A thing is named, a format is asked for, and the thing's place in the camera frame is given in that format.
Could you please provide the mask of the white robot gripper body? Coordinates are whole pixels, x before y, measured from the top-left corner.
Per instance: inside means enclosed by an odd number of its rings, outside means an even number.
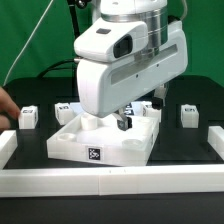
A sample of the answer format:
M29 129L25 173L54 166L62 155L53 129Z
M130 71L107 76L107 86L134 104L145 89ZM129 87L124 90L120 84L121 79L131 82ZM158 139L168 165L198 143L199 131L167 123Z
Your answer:
M187 46L182 23L167 26L168 40L148 44L137 53L114 62L81 57L77 67L79 99L84 111L103 118L183 73Z

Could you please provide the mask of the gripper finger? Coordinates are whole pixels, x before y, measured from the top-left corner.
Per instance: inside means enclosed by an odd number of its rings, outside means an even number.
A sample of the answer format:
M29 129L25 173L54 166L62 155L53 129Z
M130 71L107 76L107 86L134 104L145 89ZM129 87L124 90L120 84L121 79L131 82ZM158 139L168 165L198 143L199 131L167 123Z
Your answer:
M157 87L152 98L154 109L161 109L165 105L166 87L164 85Z
M132 119L125 114L114 113L113 116L117 120L117 126L120 130L126 131L132 127Z

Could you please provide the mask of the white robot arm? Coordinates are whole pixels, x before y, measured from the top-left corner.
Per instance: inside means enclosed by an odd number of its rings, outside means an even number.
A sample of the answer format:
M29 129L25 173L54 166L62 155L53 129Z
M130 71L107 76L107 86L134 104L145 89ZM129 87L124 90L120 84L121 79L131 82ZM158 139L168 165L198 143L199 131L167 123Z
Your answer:
M110 114L119 129L132 127L126 105L187 67L182 22L168 21L167 0L98 0L99 16L74 42L81 57L77 85L82 108L99 118Z

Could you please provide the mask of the person's hand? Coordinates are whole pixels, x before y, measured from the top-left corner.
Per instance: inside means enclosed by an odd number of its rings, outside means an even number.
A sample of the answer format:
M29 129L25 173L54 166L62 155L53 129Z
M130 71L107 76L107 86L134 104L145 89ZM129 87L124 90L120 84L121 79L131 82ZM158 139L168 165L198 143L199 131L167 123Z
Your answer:
M0 131L10 128L9 119L1 115L1 112L6 112L13 119L17 119L20 115L19 107L2 87L0 87Z

